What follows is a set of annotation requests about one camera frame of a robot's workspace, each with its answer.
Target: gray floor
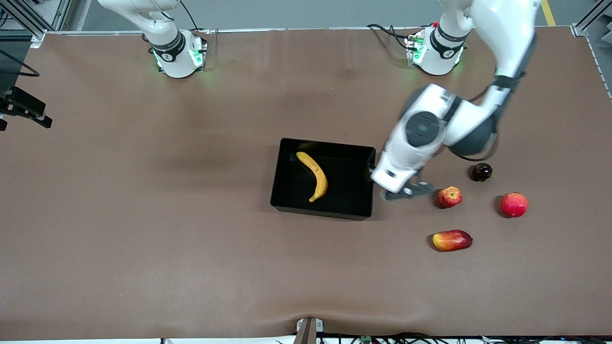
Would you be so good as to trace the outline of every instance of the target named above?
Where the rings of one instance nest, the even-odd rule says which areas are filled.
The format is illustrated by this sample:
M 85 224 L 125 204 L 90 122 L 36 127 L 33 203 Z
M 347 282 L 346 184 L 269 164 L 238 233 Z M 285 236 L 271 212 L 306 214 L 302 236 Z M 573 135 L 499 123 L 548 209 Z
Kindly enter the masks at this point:
M 440 5 L 434 0 L 184 0 L 196 24 L 206 29 L 329 28 L 365 26 L 420 26 L 438 20 Z M 557 25 L 571 25 L 594 5 L 593 0 L 549 0 Z M 185 10 L 169 12 L 180 28 L 193 25 Z M 540 9 L 536 25 L 547 25 Z M 92 0 L 84 31 L 133 30 L 126 19 Z

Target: black plastic bin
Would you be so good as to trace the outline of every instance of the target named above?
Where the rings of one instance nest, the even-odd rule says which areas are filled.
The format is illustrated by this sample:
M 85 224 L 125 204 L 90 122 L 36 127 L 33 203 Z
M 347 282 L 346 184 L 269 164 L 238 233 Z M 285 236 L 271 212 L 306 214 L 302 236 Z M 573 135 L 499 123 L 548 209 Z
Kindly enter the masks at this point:
M 315 175 L 297 152 L 310 155 L 327 177 L 327 192 L 311 203 Z M 365 220 L 372 215 L 376 149 L 350 144 L 284 138 L 280 140 L 270 204 L 279 211 L 298 214 Z

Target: apple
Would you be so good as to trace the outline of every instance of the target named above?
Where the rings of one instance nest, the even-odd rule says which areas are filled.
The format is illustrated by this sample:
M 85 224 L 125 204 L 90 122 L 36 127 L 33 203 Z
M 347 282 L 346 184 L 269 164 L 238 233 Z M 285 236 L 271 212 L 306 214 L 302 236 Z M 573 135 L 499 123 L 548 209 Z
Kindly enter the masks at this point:
M 508 193 L 501 200 L 501 211 L 509 217 L 521 217 L 527 211 L 529 201 L 518 192 Z
M 472 246 L 472 237 L 462 230 L 440 232 L 433 235 L 433 245 L 440 251 L 463 250 Z
M 461 191 L 451 186 L 438 192 L 438 202 L 443 208 L 450 208 L 458 205 L 463 200 Z

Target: yellow banana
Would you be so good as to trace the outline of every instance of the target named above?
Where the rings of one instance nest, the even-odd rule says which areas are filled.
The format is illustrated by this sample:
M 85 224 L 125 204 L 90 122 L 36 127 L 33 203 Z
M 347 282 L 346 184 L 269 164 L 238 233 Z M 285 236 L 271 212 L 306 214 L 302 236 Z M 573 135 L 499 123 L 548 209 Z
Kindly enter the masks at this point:
M 306 165 L 306 167 L 308 167 L 312 173 L 315 174 L 316 177 L 316 187 L 315 187 L 315 194 L 312 195 L 312 197 L 310 197 L 309 201 L 312 203 L 316 200 L 318 200 L 319 198 L 323 197 L 323 195 L 325 195 L 325 192 L 327 191 L 327 178 L 325 177 L 325 174 L 323 173 L 323 170 L 321 169 L 321 167 L 319 166 L 318 163 L 316 163 L 316 161 L 314 161 L 310 155 L 304 153 L 304 152 L 297 152 L 297 158 L 300 159 L 300 161 Z

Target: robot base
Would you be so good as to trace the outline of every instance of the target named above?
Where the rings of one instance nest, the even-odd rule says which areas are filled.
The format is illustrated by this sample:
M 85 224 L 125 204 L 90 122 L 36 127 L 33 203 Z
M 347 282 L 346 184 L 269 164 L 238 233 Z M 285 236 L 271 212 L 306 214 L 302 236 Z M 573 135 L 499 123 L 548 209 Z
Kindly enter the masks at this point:
M 159 72 L 173 78 L 186 78 L 194 72 L 203 72 L 206 62 L 208 43 L 188 30 L 180 30 L 180 32 L 185 36 L 186 44 L 174 62 L 166 62 L 154 54 Z
M 434 27 L 430 26 L 405 39 L 404 43 L 407 47 L 417 50 L 407 49 L 406 57 L 408 58 L 409 67 L 419 67 L 425 73 L 431 75 L 444 75 L 459 63 L 464 48 L 462 47 L 453 58 L 441 58 L 440 54 L 431 47 L 429 42 L 429 36 L 434 29 Z

